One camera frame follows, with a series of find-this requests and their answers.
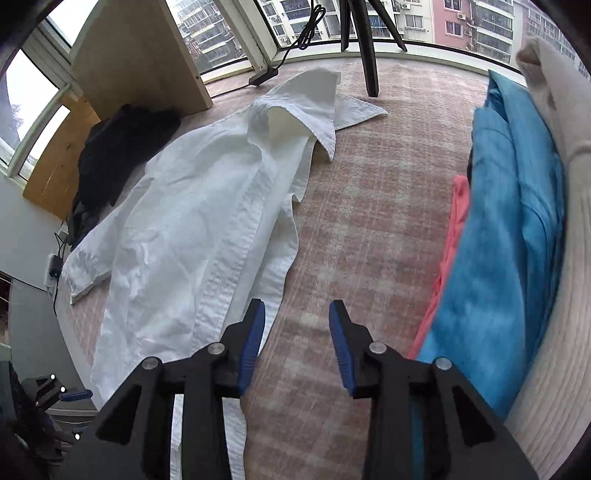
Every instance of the wall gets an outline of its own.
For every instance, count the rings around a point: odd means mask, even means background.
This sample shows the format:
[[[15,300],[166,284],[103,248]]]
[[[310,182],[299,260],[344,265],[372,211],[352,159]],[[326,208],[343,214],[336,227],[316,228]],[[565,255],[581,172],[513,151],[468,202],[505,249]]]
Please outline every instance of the wall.
[[[21,188],[0,173],[0,270],[45,289],[48,256],[57,252],[61,221],[22,198]]]
[[[398,20],[398,28],[404,27],[404,40],[418,40],[428,43],[433,43],[433,8],[431,0],[421,0],[420,4],[411,2],[404,2],[410,4],[410,10],[404,9],[400,11],[400,18]],[[406,27],[405,15],[420,15],[423,18],[423,29],[417,30]]]
[[[465,50],[466,46],[470,43],[470,37],[466,36],[465,31],[471,30],[466,24],[465,20],[459,20],[457,15],[462,13],[466,18],[470,18],[470,4],[468,0],[460,0],[462,11],[450,10],[445,8],[443,0],[433,0],[433,30],[435,32],[435,43],[437,45],[445,45],[448,47],[459,48]],[[459,23],[462,26],[462,36],[450,35],[446,32],[446,23],[454,22]]]
[[[15,280],[10,292],[8,324],[12,364],[20,380],[55,374],[66,388],[84,389],[49,294]],[[54,408],[94,410],[94,405],[90,400],[83,400],[58,402]]]
[[[509,65],[517,68],[517,61],[515,55],[525,43],[525,33],[527,32],[527,7],[522,6],[517,2],[513,2],[513,45],[511,46],[511,62]]]

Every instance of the blue cloth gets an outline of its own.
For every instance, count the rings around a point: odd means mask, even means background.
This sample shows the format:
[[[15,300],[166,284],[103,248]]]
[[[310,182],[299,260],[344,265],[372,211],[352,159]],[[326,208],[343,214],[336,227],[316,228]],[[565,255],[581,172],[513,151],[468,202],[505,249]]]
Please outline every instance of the blue cloth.
[[[489,75],[485,106],[474,113],[470,210],[417,359],[451,359],[504,419],[556,296],[564,174],[529,93]]]

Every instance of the shirt sleeve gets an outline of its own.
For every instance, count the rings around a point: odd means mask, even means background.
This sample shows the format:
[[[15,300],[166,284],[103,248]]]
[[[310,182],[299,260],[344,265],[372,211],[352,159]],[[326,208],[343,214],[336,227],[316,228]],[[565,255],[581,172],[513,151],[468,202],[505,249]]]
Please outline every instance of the shirt sleeve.
[[[123,203],[94,227],[66,259],[62,279],[70,288],[70,304],[74,305],[93,286],[111,276],[127,219],[153,179],[142,178]]]

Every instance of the black device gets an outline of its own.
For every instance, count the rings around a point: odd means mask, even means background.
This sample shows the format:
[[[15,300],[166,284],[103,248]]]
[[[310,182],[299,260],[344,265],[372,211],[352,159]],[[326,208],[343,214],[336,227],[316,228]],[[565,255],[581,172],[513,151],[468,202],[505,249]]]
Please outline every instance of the black device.
[[[405,359],[351,322],[341,300],[330,305],[329,324],[343,386],[353,398],[372,399],[363,480],[412,480],[417,453],[425,480],[538,479],[500,419],[447,358],[432,364]]]
[[[232,480],[222,398],[248,388],[265,326],[252,300],[244,320],[193,356],[145,358],[121,384],[67,455],[59,480],[168,480],[176,394],[184,394],[181,465],[185,480]]]
[[[398,33],[398,28],[388,15],[388,12],[379,0],[367,0],[374,8],[388,31],[392,34],[396,45],[403,51],[407,51],[406,45]],[[375,63],[374,39],[369,24],[369,14],[365,0],[339,0],[340,8],[340,50],[349,48],[349,34],[351,29],[351,15],[355,23],[363,73],[365,74],[365,87],[370,97],[377,97],[379,93],[378,67]]]

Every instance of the white wall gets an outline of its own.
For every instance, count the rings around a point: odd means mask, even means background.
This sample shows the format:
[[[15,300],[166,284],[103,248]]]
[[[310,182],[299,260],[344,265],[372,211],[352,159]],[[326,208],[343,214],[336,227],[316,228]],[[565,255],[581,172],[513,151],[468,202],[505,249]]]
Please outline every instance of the white wall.
[[[53,301],[46,292],[15,280],[10,291],[8,330],[12,364],[20,380],[55,374],[66,388],[84,389],[53,313]],[[54,408],[95,407],[91,400],[79,400],[58,402]]]
[[[406,17],[404,15],[420,15],[423,18],[423,29],[415,30],[412,28],[404,28],[404,40],[418,40],[433,43],[433,8],[431,0],[421,0],[420,4],[412,2],[404,2],[410,4],[410,10],[401,10],[400,18],[398,19],[398,27],[406,26]]]
[[[53,236],[61,220],[22,197],[22,189],[0,173],[0,270],[45,289],[47,259],[57,252]]]
[[[517,55],[517,52],[520,51],[521,44],[525,41],[525,32],[523,31],[523,17],[524,14],[527,17],[527,9],[517,2],[514,2],[513,14],[515,15],[515,18],[513,19],[513,44],[511,45],[511,60],[509,65],[518,68],[515,56]]]

